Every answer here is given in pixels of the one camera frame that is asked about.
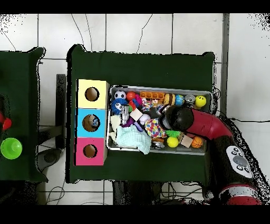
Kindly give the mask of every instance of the red ball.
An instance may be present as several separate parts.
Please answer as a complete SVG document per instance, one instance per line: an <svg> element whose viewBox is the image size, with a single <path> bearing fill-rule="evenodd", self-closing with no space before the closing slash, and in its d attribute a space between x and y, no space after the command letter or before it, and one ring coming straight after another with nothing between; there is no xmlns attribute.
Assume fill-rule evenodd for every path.
<svg viewBox="0 0 270 224"><path fill-rule="evenodd" d="M135 92L128 92L128 93L127 93L127 100L128 100L128 101L131 101L132 99L135 98L135 95L136 95Z"/></svg>

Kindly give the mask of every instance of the yellow box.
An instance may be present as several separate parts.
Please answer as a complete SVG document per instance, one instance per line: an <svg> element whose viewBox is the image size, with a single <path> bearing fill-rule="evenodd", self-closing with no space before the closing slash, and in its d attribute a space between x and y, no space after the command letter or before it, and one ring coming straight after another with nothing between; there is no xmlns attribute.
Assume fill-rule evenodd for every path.
<svg viewBox="0 0 270 224"><path fill-rule="evenodd" d="M109 87L110 85L106 81L79 79L78 107L89 109L107 109ZM96 100L91 101L93 100L93 98L91 98L92 92L95 92L95 90L98 93L98 97Z"/></svg>

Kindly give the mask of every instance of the green toy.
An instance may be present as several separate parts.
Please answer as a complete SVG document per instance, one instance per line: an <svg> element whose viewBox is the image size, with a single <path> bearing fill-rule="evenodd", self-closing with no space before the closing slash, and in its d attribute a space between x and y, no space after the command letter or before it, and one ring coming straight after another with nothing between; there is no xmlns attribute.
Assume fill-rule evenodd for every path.
<svg viewBox="0 0 270 224"><path fill-rule="evenodd" d="M7 138L1 143L1 153L9 160L18 158L22 153L23 147L19 140L15 138Z"/></svg>
<svg viewBox="0 0 270 224"><path fill-rule="evenodd" d="M165 131L165 133L169 136L169 137L174 137L177 138L177 136L179 136L181 134L181 132L177 131L177 130L167 130Z"/></svg>

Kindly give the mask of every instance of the green mat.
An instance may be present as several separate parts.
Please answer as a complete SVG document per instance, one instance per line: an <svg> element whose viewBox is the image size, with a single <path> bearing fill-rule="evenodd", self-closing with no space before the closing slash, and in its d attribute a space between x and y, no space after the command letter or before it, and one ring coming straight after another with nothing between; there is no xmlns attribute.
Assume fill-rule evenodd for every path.
<svg viewBox="0 0 270 224"><path fill-rule="evenodd" d="M76 79L93 79L105 80L110 85L211 91L214 59L211 52L203 55L152 55L86 52L79 44L70 48L67 54L66 181L105 179L204 183L205 157L198 155L108 151L104 166L74 166L75 84Z"/></svg>
<svg viewBox="0 0 270 224"><path fill-rule="evenodd" d="M5 115L12 127L0 138L17 138L23 145L22 154L15 160L0 155L0 180L46 181L35 166L38 119L37 63L44 48L28 52L0 51L0 95L5 99Z"/></svg>

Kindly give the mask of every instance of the gray bin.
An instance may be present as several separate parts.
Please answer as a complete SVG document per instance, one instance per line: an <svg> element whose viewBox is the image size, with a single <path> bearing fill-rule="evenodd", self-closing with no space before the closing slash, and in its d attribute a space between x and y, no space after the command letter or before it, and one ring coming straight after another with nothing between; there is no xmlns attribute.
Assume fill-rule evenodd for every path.
<svg viewBox="0 0 270 224"><path fill-rule="evenodd" d="M109 95L109 102L108 104L111 105L111 102L114 100L114 93L118 90L129 92L134 91L137 94L140 94L142 91L150 91L150 92L164 92L166 94L180 94L183 96L186 95L194 95L199 96L202 95L206 98L206 105L201 109L201 111L211 113L213 109L213 95L209 91L195 91L195 90L182 90L182 89L163 89L163 88L151 88L151 87L136 87L136 86L111 86L110 87L110 95ZM151 108L150 111L144 111L144 114L149 114L151 118L158 118L159 116L155 112L154 108ZM106 146L110 150L121 150L121 151L134 151L138 152L139 150L136 148L120 148L118 147L112 140L112 138L109 136L109 133L112 132L112 127L110 124L110 116L112 116L112 111L109 107L108 111L108 122L107 122L107 138L106 138ZM182 145L178 145L176 148L170 148L169 146L165 145L165 148L157 149L157 148L151 148L151 153L177 153L177 154L191 154L191 155L204 155L206 150L206 142L204 141L204 145L201 148L186 148Z"/></svg>

